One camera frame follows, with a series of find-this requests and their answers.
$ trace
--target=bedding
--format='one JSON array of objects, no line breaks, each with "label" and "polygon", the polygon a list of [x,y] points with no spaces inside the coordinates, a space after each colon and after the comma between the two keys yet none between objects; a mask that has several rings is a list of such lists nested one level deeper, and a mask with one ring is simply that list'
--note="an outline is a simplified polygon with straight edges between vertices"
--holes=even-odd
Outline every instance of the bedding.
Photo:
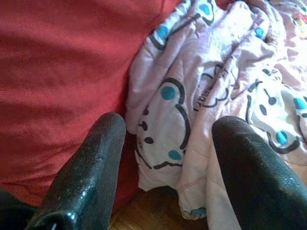
[{"label": "bedding", "polygon": [[139,187],[177,190],[183,217],[239,230],[211,128],[244,119],[307,184],[307,6],[184,0],[130,67],[126,122]]},{"label": "bedding", "polygon": [[[130,63],[178,3],[0,1],[0,190],[40,205],[93,123],[124,115]],[[132,139],[114,210],[138,192]]]}]

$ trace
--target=red fabric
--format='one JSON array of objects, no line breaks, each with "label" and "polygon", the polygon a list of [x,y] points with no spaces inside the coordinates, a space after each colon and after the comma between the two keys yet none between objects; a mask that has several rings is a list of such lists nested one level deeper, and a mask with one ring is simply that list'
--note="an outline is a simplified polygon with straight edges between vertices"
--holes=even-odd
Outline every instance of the red fabric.
[{"label": "red fabric", "polygon": [[[1,188],[40,205],[94,121],[124,114],[129,65],[178,2],[0,1]],[[137,191],[131,142],[115,209]]]}]

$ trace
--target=cartoon print blanket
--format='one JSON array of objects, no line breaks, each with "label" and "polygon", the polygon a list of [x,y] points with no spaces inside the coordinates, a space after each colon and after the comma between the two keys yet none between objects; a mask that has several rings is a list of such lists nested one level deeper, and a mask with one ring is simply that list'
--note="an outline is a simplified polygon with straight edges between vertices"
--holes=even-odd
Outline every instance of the cartoon print blanket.
[{"label": "cartoon print blanket", "polygon": [[168,185],[182,215],[239,230],[211,136],[240,117],[307,183],[307,6],[299,1],[184,0],[130,68],[128,131],[139,186]]}]

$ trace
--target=blue circle print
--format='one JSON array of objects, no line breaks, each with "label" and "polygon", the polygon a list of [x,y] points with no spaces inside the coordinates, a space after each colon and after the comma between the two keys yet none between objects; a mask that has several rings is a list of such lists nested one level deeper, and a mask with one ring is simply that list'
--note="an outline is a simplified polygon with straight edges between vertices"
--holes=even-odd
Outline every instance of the blue circle print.
[{"label": "blue circle print", "polygon": [[164,40],[165,37],[166,37],[166,35],[167,35],[167,33],[168,33],[168,28],[167,28],[165,25],[160,25],[159,28],[158,28],[158,30],[157,30],[158,36],[159,36],[162,40]]},{"label": "blue circle print", "polygon": [[198,216],[198,215],[206,215],[207,212],[205,208],[201,207],[199,209],[192,210],[191,214],[194,216]]},{"label": "blue circle print", "polygon": [[263,32],[263,30],[261,28],[257,27],[255,29],[255,33],[256,33],[256,37],[261,39],[263,37],[263,33],[264,32]]},{"label": "blue circle print", "polygon": [[176,150],[170,150],[168,152],[168,156],[169,156],[170,159],[173,159],[173,160],[176,160],[176,161],[181,160],[181,155]]},{"label": "blue circle print", "polygon": [[283,131],[279,131],[279,132],[276,133],[276,139],[277,139],[278,143],[280,143],[281,145],[284,145],[288,142],[288,136]]},{"label": "blue circle print", "polygon": [[175,97],[175,94],[175,89],[170,86],[165,86],[161,91],[161,96],[167,101],[172,100]]},{"label": "blue circle print", "polygon": [[200,5],[200,9],[201,9],[201,11],[203,11],[208,16],[210,15],[210,10],[209,10],[209,7],[207,5],[204,5],[204,4]]},{"label": "blue circle print", "polygon": [[293,99],[296,109],[307,109],[307,104],[300,98]]}]

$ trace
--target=black fabric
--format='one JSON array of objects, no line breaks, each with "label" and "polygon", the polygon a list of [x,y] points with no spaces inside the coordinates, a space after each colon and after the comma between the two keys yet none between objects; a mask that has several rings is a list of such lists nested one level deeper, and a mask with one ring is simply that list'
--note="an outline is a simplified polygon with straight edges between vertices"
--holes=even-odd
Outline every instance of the black fabric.
[{"label": "black fabric", "polygon": [[0,191],[0,230],[24,230],[36,208]]}]

